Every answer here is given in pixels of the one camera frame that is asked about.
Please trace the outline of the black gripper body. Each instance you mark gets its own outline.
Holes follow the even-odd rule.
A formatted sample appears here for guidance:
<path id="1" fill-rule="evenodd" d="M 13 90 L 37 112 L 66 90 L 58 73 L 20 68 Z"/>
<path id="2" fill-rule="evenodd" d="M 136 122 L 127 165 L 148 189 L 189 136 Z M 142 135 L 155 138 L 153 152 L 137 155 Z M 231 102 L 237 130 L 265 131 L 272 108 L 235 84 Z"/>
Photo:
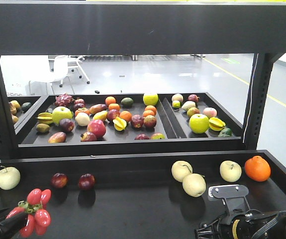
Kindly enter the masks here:
<path id="1" fill-rule="evenodd" d="M 249 190 L 244 185 L 220 185 L 210 186 L 208 199 L 216 201 L 220 199 L 224 205 L 224 214 L 218 216 L 211 223 L 203 223 L 199 229 L 195 229 L 197 239 L 237 239 L 237 226 L 240 221 L 250 220 L 260 213 L 249 207 L 246 196 Z"/>

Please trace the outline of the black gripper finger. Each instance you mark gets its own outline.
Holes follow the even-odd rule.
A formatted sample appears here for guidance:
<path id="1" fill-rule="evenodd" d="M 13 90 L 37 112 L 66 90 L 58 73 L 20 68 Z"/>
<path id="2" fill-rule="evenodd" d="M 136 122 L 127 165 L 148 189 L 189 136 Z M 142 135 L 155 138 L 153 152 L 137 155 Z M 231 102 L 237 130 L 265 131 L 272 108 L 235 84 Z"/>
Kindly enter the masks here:
<path id="1" fill-rule="evenodd" d="M 21 212 L 6 218 L 6 211 L 0 211 L 0 239 L 10 239 L 26 226 L 28 215 Z"/>

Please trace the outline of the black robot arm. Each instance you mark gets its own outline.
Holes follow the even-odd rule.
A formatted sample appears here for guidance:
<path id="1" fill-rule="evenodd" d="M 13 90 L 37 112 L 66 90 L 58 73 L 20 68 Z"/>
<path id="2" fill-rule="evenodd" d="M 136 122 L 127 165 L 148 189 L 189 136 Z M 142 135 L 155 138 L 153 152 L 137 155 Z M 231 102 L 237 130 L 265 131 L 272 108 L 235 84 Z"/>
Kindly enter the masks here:
<path id="1" fill-rule="evenodd" d="M 222 200 L 225 213 L 194 230 L 197 239 L 286 239 L 286 211 L 261 212 L 249 207 L 244 185 L 211 186 L 208 199 Z"/>

